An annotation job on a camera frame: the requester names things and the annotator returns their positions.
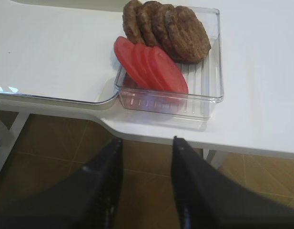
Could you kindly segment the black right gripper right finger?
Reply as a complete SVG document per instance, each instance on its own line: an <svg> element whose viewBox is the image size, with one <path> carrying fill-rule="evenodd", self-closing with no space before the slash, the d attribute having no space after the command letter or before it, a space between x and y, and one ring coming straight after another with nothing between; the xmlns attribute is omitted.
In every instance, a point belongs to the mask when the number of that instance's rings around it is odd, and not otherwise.
<svg viewBox="0 0 294 229"><path fill-rule="evenodd" d="M230 180L176 136L172 187L182 229L294 229L293 208Z"/></svg>

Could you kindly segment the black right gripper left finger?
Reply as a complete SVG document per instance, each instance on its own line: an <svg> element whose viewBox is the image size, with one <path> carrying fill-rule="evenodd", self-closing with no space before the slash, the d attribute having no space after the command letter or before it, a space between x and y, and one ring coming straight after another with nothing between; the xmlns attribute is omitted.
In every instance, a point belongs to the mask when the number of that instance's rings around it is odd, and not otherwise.
<svg viewBox="0 0 294 229"><path fill-rule="evenodd" d="M54 186L0 210L0 229L112 229L123 181L123 142L111 140Z"/></svg>

